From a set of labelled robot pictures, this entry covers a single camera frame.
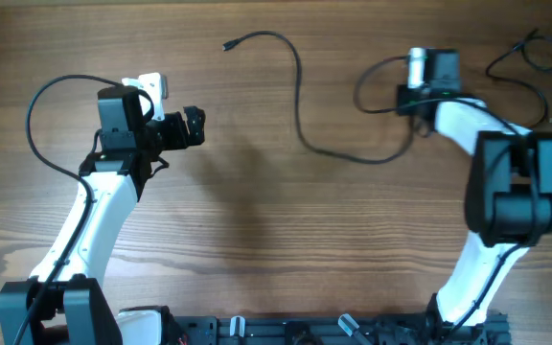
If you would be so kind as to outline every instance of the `black and white robotic arm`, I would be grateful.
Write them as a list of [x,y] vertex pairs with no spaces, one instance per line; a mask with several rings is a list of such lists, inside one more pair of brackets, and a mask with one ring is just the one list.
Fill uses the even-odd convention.
[[[32,321],[21,344],[56,343],[48,340],[56,338],[49,330],[39,327],[40,321],[52,317],[54,311],[66,313],[67,329],[62,337],[71,344],[107,341],[125,345],[240,345],[251,336],[254,342],[249,341],[249,345],[293,345],[289,339],[292,335],[295,344],[303,338],[304,344],[361,342],[367,345],[379,340],[380,344],[413,345],[449,343],[449,337],[460,329],[466,331],[468,338],[478,338],[480,335],[471,331],[474,329],[471,327],[486,322],[487,309],[509,270],[541,235],[552,231],[552,138],[531,135],[529,129],[514,124],[505,126],[482,111],[485,106],[482,101],[459,95],[459,86],[448,92],[444,87],[435,86],[440,84],[434,78],[440,61],[453,58],[451,54],[452,51],[411,50],[408,85],[400,89],[407,92],[403,95],[407,100],[425,97],[436,89],[443,95],[451,94],[426,113],[432,114],[435,131],[472,155],[466,192],[466,221],[471,230],[452,275],[434,295],[426,312],[413,316],[391,315],[381,319],[387,322],[386,326],[384,322],[381,324],[382,328],[376,320],[355,321],[348,314],[333,321],[269,321],[273,325],[267,321],[246,321],[240,316],[229,321],[174,319],[167,307],[122,310],[114,317],[100,285],[119,231],[137,204],[145,183],[152,177],[150,162],[162,150],[185,149],[203,142],[203,111],[185,108],[186,123],[179,113],[165,115],[161,104],[167,93],[165,80],[159,74],[149,74],[139,80],[124,80],[131,86],[115,86],[98,94],[103,151],[89,154],[80,166],[80,176],[93,190],[93,205],[65,267],[55,279],[58,290],[64,292],[50,295],[50,305],[44,307],[41,319]],[[142,122],[142,116],[151,105],[140,97],[137,88],[147,89],[152,98],[154,115],[149,122]],[[465,100],[477,107],[449,102],[449,98]],[[528,153],[534,162],[531,168],[527,164]],[[539,190],[513,184],[513,173],[526,176],[531,173]],[[76,202],[55,244],[32,271],[30,280],[6,283],[2,289],[0,321],[6,344],[13,343],[31,304],[28,301],[40,282],[52,272],[62,248],[69,242],[85,200],[85,189],[79,185]],[[399,317],[404,321],[389,323],[400,320]]]

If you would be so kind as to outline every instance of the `cable end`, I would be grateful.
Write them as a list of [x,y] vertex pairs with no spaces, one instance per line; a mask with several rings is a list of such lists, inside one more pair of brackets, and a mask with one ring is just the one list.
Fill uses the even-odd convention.
[[226,42],[225,44],[222,45],[222,51],[223,52],[230,51],[230,50],[234,49],[238,44],[240,44],[239,39],[237,39],[237,38],[232,39],[229,42]]

